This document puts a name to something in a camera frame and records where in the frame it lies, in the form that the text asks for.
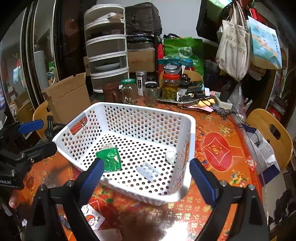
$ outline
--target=white logo on green bag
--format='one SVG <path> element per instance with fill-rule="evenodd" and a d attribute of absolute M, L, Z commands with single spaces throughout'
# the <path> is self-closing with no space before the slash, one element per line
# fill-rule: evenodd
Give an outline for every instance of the white logo on green bag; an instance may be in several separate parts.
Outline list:
<path fill-rule="evenodd" d="M 181 47 L 181 48 L 178 48 L 178 53 L 183 58 L 189 58 L 192 55 L 192 48 L 191 47 Z"/>

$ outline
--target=orange floral tablecloth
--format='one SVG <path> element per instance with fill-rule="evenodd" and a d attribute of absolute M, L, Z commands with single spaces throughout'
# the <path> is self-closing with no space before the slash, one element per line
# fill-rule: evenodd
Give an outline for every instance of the orange floral tablecloth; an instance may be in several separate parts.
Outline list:
<path fill-rule="evenodd" d="M 182 110 L 167 104 L 158 104 L 156 107 L 193 116 L 196 120 L 195 157 L 219 180 L 240 187 L 252 183 L 261 196 L 260 181 L 241 130 L 230 120 L 223 120 L 215 113 Z M 78 174 L 79 171 L 59 153 L 36 163 L 24 180 L 25 188 L 21 191 L 24 203 L 31 204 L 41 183 L 48 187 L 59 186 L 76 178 Z M 106 218 L 100 229 L 119 229 L 123 240 L 128 241 L 195 240 L 212 211 L 193 180 L 187 195 L 176 203 L 153 206 L 99 184 L 89 204 Z M 227 239 L 235 210 L 236 205 L 233 204 L 220 241 Z M 70 231 L 66 231 L 66 234 L 69 240 L 75 240 Z"/>

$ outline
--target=stacked dish cover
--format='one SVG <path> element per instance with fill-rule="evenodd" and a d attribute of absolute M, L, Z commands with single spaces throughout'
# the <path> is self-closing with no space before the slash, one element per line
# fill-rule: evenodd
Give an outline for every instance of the stacked dish cover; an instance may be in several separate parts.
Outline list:
<path fill-rule="evenodd" d="M 129 78 L 125 8 L 97 4 L 84 13 L 86 53 L 95 92 Z"/>

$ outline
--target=black bag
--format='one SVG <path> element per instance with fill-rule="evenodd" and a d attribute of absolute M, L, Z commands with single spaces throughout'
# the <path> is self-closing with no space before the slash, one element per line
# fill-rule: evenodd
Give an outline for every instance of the black bag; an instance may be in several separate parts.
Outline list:
<path fill-rule="evenodd" d="M 158 9 L 150 2 L 126 7 L 126 32 L 162 33 L 161 21 Z"/>

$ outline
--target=blue gripper pad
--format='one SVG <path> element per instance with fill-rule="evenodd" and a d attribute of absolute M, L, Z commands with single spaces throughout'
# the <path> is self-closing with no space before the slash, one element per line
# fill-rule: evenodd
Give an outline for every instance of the blue gripper pad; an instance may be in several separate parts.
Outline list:
<path fill-rule="evenodd" d="M 18 129 L 18 132 L 20 134 L 27 134 L 32 131 L 37 131 L 39 129 L 42 129 L 43 127 L 44 127 L 43 120 L 34 120 L 31 122 L 21 124 Z"/>
<path fill-rule="evenodd" d="M 190 161 L 189 169 L 205 203 L 214 207 L 219 197 L 218 180 L 207 171 L 197 158 Z"/>
<path fill-rule="evenodd" d="M 103 173 L 104 161 L 100 158 L 96 158 L 88 170 L 80 173 L 77 177 L 76 183 L 80 189 L 78 200 L 79 207 L 88 203 Z"/>

